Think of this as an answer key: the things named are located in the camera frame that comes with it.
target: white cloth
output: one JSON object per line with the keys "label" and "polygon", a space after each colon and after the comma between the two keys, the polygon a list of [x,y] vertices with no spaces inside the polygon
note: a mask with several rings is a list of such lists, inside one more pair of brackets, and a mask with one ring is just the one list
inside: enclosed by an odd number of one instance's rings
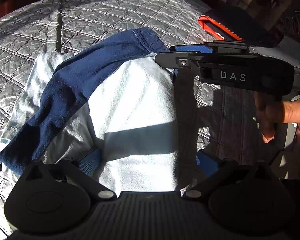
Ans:
{"label": "white cloth", "polygon": [[[72,55],[37,57],[2,142],[11,140],[35,113],[53,71]],[[99,148],[102,163],[93,177],[117,195],[121,191],[173,191],[178,137],[172,74],[159,67],[154,56],[126,61],[99,85],[52,140],[42,160],[55,163],[65,156],[80,160]]]}

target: gray quilted blanket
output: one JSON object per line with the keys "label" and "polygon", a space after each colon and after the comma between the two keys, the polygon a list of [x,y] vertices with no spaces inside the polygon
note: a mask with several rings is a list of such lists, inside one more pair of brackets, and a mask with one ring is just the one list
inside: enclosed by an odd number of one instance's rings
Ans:
{"label": "gray quilted blanket", "polygon": [[[212,41],[197,22],[209,7],[199,0],[42,0],[0,19],[0,135],[24,89],[36,56],[79,52],[114,33],[148,26],[163,43]],[[199,83],[189,72],[175,82],[179,131],[178,189],[204,177],[197,149],[241,163],[271,158],[258,138],[252,94]],[[0,165],[0,239],[12,233],[3,214],[18,176]]]}

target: blue mesh pad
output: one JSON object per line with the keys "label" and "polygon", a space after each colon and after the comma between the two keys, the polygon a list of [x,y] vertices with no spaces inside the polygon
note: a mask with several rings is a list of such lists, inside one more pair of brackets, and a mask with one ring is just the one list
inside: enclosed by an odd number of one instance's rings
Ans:
{"label": "blue mesh pad", "polygon": [[212,49],[209,49],[206,45],[185,45],[175,46],[176,51],[199,51],[201,53],[213,53]]}
{"label": "blue mesh pad", "polygon": [[203,150],[197,152],[197,165],[204,171],[205,174],[211,176],[219,170],[219,162],[210,158]]}
{"label": "blue mesh pad", "polygon": [[91,176],[101,161],[101,151],[96,149],[79,161],[79,169],[88,176]]}

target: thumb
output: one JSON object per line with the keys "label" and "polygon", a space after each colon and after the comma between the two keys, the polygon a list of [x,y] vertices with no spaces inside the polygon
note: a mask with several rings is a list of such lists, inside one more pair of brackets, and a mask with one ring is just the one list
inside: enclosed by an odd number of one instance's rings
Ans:
{"label": "thumb", "polygon": [[276,123],[300,123],[300,100],[274,102],[266,107],[266,117]]}

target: orange zipper pouch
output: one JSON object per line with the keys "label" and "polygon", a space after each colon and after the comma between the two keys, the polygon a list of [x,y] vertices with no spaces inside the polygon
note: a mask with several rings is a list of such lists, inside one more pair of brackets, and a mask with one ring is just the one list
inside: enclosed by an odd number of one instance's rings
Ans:
{"label": "orange zipper pouch", "polygon": [[202,29],[216,40],[246,41],[263,46],[276,46],[280,38],[272,36],[246,11],[227,4],[217,5],[198,19]]}

